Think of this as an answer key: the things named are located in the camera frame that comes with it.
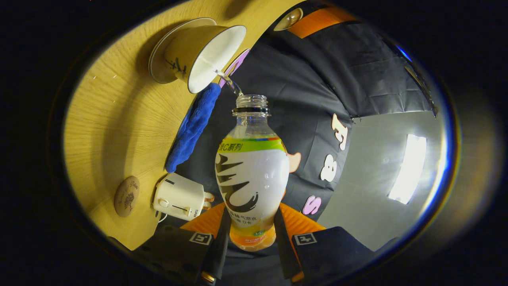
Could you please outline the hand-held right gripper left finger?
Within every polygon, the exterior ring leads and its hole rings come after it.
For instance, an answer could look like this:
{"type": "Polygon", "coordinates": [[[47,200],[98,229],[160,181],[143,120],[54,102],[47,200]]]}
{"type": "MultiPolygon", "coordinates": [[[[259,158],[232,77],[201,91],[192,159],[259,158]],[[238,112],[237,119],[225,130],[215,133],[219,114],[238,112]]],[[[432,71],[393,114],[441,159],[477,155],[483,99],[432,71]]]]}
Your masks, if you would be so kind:
{"type": "Polygon", "coordinates": [[[133,255],[171,284],[215,284],[223,275],[230,225],[220,203],[179,228],[163,226],[133,255]]]}

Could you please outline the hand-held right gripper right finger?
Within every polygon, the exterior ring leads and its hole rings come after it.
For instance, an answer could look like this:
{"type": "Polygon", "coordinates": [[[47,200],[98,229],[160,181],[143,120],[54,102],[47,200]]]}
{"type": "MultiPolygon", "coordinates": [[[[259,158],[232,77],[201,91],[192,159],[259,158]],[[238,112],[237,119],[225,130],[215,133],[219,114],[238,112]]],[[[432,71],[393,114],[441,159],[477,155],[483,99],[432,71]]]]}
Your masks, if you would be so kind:
{"type": "Polygon", "coordinates": [[[294,284],[333,284],[374,264],[397,243],[393,238],[373,251],[344,228],[325,228],[285,203],[274,228],[284,278],[294,284]]]}

